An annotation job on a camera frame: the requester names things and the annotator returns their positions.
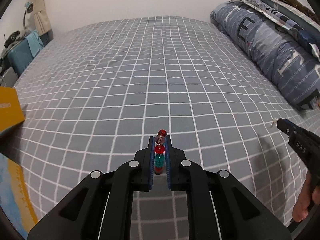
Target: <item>blue pillow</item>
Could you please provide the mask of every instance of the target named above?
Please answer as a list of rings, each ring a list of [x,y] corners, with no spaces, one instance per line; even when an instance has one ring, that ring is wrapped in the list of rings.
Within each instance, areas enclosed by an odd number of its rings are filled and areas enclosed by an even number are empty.
[[[283,33],[279,25],[242,1],[219,5],[211,18],[290,104],[298,109],[316,106],[320,96],[320,64],[292,36]]]
[[[320,51],[317,46],[317,41],[308,31],[304,30],[296,22],[260,0],[241,1],[284,28],[287,33],[297,41],[297,43],[299,43],[309,54],[317,58],[320,62]]]
[[[279,0],[260,0],[272,8],[275,8],[280,13],[284,14],[288,18],[295,21],[303,29],[309,32],[316,40],[317,45],[320,47],[320,26],[314,20],[310,19],[304,13],[296,9],[295,7],[281,2]]]

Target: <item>yellow stripe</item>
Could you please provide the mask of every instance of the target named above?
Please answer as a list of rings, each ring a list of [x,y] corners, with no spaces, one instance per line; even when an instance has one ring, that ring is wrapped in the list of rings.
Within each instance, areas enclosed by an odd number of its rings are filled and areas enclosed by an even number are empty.
[[[38,223],[38,218],[30,202],[23,171],[20,165],[8,159],[8,171],[11,176],[11,189],[14,200],[20,210],[22,225],[28,233]]]

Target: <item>light blue cloth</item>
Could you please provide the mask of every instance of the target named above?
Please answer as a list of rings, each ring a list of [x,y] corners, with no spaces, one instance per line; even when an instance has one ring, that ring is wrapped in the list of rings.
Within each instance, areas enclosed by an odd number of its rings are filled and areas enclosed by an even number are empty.
[[[39,33],[37,31],[32,31],[26,39],[28,40],[31,54],[33,55],[33,58],[35,58],[41,49],[44,48]]]

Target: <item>gray plaid bedsheet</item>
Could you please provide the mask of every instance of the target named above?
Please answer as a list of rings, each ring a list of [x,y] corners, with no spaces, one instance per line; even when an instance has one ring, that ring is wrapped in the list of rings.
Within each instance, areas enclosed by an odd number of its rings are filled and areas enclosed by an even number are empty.
[[[283,223],[306,167],[273,118],[318,133],[229,37],[206,22],[149,17],[97,23],[55,38],[16,84],[26,121],[1,152],[20,163],[43,217],[90,171],[113,171],[166,129],[204,169],[227,169]],[[136,193],[132,239],[188,239],[186,195],[155,177]]]

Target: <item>red bead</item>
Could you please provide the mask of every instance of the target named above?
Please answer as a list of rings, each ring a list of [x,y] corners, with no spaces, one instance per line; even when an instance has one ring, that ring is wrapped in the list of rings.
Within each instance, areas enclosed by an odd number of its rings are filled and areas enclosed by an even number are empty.
[[[161,129],[159,132],[158,132],[158,135],[162,135],[163,137],[166,137],[167,136],[167,132],[163,129]]]
[[[162,173],[162,171],[163,171],[163,167],[161,167],[161,168],[155,167],[155,174],[156,175],[160,175]]]
[[[156,144],[164,144],[164,137],[162,135],[157,135],[155,141]]]
[[[164,153],[164,146],[162,144],[158,144],[156,147],[155,147],[155,152],[156,153]]]

